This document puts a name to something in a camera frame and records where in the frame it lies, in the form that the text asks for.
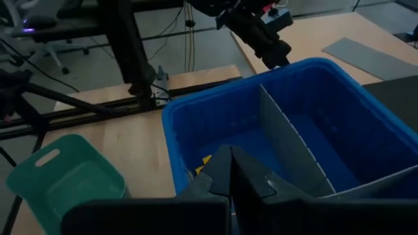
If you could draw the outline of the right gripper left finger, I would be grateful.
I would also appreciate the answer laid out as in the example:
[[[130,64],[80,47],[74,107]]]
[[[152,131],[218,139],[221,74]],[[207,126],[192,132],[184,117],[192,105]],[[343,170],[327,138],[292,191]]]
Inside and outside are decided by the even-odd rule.
[[[197,177],[177,197],[229,204],[232,156],[230,146],[219,147]]]

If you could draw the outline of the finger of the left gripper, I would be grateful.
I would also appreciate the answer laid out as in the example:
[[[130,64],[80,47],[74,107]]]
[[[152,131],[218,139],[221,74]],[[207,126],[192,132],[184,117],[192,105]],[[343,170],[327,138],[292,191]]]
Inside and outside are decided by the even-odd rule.
[[[268,69],[284,67],[290,64],[287,55],[291,50],[281,50],[280,48],[269,50],[261,55],[261,59]]]

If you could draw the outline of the grey flat panel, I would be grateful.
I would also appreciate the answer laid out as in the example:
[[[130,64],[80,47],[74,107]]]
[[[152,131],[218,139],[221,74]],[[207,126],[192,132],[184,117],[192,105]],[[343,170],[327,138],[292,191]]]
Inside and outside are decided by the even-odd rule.
[[[349,38],[342,38],[323,48],[322,51],[384,81],[418,76],[418,65],[405,62]]]

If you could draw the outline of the black side desk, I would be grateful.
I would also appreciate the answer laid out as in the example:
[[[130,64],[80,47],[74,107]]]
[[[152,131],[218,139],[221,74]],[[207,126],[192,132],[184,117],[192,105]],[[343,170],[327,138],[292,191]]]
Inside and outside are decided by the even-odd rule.
[[[130,0],[132,12],[146,12],[168,8],[178,8],[183,0]],[[30,37],[35,42],[75,39],[103,35],[104,29],[97,19],[97,0],[83,0],[77,6],[68,10],[59,10],[55,26],[48,29],[26,30],[18,26],[11,33],[13,38]]]

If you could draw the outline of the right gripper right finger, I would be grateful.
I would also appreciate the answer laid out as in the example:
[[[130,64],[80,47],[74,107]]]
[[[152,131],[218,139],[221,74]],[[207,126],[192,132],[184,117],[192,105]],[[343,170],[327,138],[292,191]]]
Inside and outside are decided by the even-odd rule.
[[[242,148],[232,147],[231,193],[236,205],[321,205],[314,198],[285,181]]]

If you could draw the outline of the white-base office chair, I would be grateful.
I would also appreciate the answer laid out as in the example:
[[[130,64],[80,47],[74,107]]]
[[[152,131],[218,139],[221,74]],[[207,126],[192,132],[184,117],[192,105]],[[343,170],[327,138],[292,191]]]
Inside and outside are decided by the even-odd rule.
[[[13,30],[16,29],[19,33],[36,33],[39,32],[40,29],[37,29],[36,27],[26,27],[25,24],[27,21],[31,21],[32,18],[41,18],[53,21],[55,27],[57,24],[58,12],[68,1],[69,0],[30,0],[27,2],[29,7],[26,10],[23,9],[24,15],[22,15],[18,8],[22,8],[24,3],[19,5],[15,3],[14,0],[0,0],[0,12],[5,10],[10,15],[10,20],[5,22],[7,27],[12,27]],[[0,45],[6,48],[6,51],[10,54],[11,58],[15,56],[18,60],[23,61],[21,65],[18,65],[23,71],[29,69],[29,67],[35,67],[34,62],[38,61],[41,57],[50,55],[61,69],[62,73],[68,74],[69,69],[61,64],[56,49],[78,48],[83,51],[84,55],[89,54],[87,47],[81,44],[51,42],[50,39],[48,39],[27,59],[28,61],[26,61],[23,55],[18,54],[20,52],[18,47],[12,45],[11,33],[5,33],[2,30],[0,30]]]

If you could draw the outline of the long grey slotted divider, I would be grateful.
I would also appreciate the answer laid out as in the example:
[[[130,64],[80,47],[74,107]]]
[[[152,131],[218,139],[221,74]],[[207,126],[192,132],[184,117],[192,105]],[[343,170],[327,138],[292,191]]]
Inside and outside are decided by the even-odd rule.
[[[287,181],[309,195],[334,194],[335,188],[314,154],[264,86],[259,86],[260,120],[272,141]]]

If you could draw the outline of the large blue plastic bin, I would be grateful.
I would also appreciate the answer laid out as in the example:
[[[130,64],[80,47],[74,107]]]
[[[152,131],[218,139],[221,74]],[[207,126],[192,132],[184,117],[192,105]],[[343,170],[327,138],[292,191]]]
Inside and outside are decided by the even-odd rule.
[[[335,193],[418,165],[418,134],[328,59],[311,58],[171,101],[162,120],[174,188],[181,192],[222,145],[287,180],[260,120],[265,87],[314,154]],[[418,170],[375,198],[418,199]]]

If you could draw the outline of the silver metal clamp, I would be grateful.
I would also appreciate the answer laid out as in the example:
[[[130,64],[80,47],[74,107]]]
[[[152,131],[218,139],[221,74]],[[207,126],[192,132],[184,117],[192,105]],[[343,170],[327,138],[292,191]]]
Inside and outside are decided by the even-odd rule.
[[[168,74],[159,65],[157,77],[153,82],[154,97],[158,106],[163,106],[170,101]]]

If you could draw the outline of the small green plastic basket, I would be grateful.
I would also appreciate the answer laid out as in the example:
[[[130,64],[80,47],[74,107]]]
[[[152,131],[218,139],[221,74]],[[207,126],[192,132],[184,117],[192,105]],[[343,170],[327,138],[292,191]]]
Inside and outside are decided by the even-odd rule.
[[[95,199],[127,198],[123,176],[83,136],[68,134],[18,164],[6,179],[46,235],[59,235],[63,216]]]

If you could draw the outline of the short grey slotted divider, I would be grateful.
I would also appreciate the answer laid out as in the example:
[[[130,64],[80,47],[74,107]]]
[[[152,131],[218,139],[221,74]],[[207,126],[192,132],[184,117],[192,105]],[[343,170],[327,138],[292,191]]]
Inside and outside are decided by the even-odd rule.
[[[364,196],[370,196],[379,193],[380,191],[394,185],[396,182],[402,180],[403,178],[405,178],[412,172],[415,172],[416,170],[418,170],[418,164],[406,168],[404,170],[395,172],[378,180],[371,181],[370,183],[366,183],[358,187],[341,191],[339,193],[334,193],[332,195],[322,196],[321,198],[356,199],[362,198]]]

